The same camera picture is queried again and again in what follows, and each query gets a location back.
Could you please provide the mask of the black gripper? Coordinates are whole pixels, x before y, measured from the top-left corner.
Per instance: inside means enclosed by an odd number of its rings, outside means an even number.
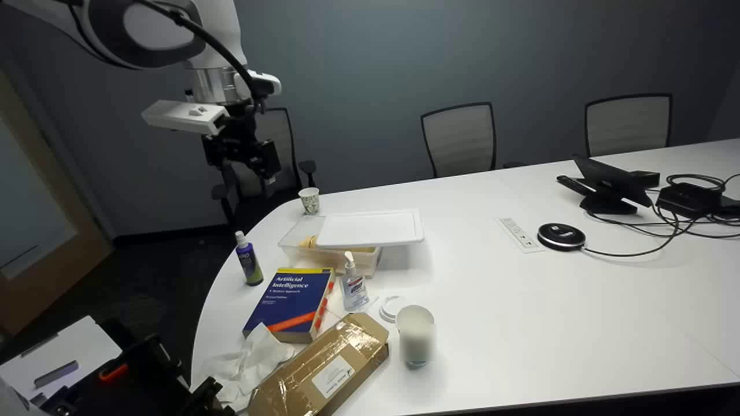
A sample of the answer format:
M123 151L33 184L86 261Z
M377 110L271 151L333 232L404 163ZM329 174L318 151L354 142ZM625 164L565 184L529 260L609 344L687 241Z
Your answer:
M206 163L222 169L226 163L240 163L260 178L273 178L281 172L278 148L256 136L256 110L251 105L230 105L222 133L204 136Z

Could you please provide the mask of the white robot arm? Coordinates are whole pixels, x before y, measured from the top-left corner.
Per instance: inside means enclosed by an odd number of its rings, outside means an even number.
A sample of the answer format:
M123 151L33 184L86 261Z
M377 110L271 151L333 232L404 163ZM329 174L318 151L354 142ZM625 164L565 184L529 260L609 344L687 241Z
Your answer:
M281 172L278 148L256 136L256 114L283 93L276 74L254 72L237 0L2 0L74 39L93 58L132 72L184 66L186 100L157 100L151 128L200 135L210 164L245 164L261 178Z

